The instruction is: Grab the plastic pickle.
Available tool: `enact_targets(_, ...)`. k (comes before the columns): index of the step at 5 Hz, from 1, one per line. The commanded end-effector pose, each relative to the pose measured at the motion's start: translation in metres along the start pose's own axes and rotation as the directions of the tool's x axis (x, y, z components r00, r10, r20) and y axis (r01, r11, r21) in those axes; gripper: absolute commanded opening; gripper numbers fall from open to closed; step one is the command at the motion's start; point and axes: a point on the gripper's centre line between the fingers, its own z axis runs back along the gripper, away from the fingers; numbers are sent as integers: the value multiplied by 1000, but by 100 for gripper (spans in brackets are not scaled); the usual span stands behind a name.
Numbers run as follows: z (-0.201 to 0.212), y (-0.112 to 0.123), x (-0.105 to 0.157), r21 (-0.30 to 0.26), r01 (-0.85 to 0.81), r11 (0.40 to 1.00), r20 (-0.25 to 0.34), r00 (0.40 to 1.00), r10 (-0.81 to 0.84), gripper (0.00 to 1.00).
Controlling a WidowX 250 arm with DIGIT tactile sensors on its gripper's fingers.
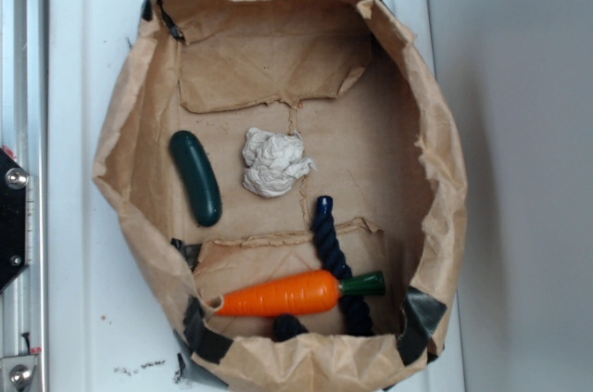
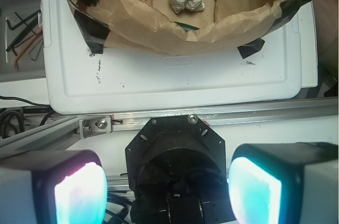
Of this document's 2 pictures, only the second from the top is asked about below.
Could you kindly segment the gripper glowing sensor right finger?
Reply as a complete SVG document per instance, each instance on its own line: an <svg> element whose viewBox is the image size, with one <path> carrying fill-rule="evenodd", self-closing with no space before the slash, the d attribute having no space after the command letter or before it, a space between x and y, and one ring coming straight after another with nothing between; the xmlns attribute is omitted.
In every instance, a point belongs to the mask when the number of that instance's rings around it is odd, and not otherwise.
<svg viewBox="0 0 339 224"><path fill-rule="evenodd" d="M229 196L239 223L338 223L338 145L242 144Z"/></svg>

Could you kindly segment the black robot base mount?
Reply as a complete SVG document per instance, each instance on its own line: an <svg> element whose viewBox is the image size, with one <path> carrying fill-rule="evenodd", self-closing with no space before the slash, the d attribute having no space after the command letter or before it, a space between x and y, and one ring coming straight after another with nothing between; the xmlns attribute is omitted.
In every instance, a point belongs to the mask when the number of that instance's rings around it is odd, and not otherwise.
<svg viewBox="0 0 339 224"><path fill-rule="evenodd" d="M224 223L234 219L225 141L199 121L148 121L125 149L133 223Z"/></svg>

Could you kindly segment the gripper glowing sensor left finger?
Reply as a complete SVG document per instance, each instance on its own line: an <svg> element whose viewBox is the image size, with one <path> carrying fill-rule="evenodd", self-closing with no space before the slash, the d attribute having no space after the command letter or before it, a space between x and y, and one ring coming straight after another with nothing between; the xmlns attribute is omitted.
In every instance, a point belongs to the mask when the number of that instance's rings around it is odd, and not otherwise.
<svg viewBox="0 0 339 224"><path fill-rule="evenodd" d="M1 223L101 223L107 192L91 150L1 154Z"/></svg>

